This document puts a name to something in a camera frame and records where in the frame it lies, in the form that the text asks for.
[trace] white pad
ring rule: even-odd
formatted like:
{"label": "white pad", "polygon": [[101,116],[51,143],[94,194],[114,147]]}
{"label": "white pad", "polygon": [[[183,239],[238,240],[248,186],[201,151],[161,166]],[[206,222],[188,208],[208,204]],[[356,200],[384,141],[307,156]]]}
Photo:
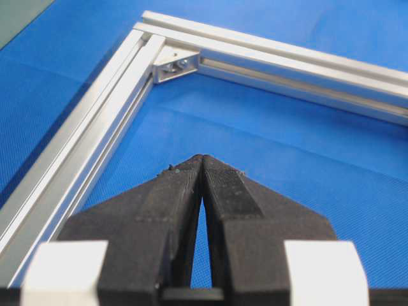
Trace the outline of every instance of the white pad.
{"label": "white pad", "polygon": [[369,306],[368,285],[354,244],[286,240],[291,306]]}
{"label": "white pad", "polygon": [[27,270],[22,306],[98,306],[96,286],[107,241],[41,244]]}

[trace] black plastic part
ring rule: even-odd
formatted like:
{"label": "black plastic part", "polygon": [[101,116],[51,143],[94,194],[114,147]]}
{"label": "black plastic part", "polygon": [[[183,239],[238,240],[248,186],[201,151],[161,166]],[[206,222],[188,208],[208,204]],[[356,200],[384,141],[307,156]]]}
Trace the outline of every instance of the black plastic part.
{"label": "black plastic part", "polygon": [[190,289],[165,288],[161,295],[162,306],[224,306],[224,291],[221,288]]}
{"label": "black plastic part", "polygon": [[370,306],[407,306],[408,288],[370,289]]}
{"label": "black plastic part", "polygon": [[[99,294],[117,306],[127,305],[130,301],[134,305],[138,304],[135,302],[134,293],[100,292]],[[221,288],[164,288],[159,300],[161,306],[230,306]],[[0,305],[19,306],[20,289],[0,288]],[[370,306],[406,305],[408,305],[408,289],[370,289]]]}
{"label": "black plastic part", "polygon": [[19,306],[20,289],[18,288],[0,288],[0,305],[1,306]]}
{"label": "black plastic part", "polygon": [[[201,197],[211,289],[189,289]],[[99,304],[289,305],[287,239],[335,240],[323,216],[211,156],[170,166],[134,189],[70,217],[58,240],[108,240]],[[0,305],[19,292],[0,291]],[[370,291],[371,305],[407,305],[407,291]]]}

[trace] aluminum frame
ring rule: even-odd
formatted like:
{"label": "aluminum frame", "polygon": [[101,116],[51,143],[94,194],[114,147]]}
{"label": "aluminum frame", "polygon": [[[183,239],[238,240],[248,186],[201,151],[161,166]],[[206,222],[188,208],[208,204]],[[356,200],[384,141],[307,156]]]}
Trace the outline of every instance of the aluminum frame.
{"label": "aluminum frame", "polygon": [[159,83],[166,47],[198,54],[174,77],[196,71],[408,126],[407,73],[146,11],[0,210],[0,287],[18,286],[38,243],[82,207]]}

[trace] blue surface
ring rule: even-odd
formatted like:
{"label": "blue surface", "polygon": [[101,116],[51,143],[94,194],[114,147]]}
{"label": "blue surface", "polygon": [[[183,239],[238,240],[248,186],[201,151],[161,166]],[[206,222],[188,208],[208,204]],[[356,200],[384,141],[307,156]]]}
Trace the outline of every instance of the blue surface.
{"label": "blue surface", "polygon": [[[408,71],[406,1],[57,0],[0,51],[0,203],[143,10]],[[190,75],[153,89],[86,207],[212,154],[326,215],[371,286],[408,287],[407,149],[406,127]],[[210,284],[204,229],[195,287]]]}

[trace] screw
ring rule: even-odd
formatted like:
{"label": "screw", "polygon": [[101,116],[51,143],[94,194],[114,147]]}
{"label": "screw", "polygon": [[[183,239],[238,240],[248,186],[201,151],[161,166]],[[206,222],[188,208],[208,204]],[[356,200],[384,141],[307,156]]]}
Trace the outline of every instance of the screw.
{"label": "screw", "polygon": [[188,64],[189,64],[189,61],[187,59],[181,59],[181,60],[177,61],[177,63],[176,63],[176,65],[180,69],[186,69]]}

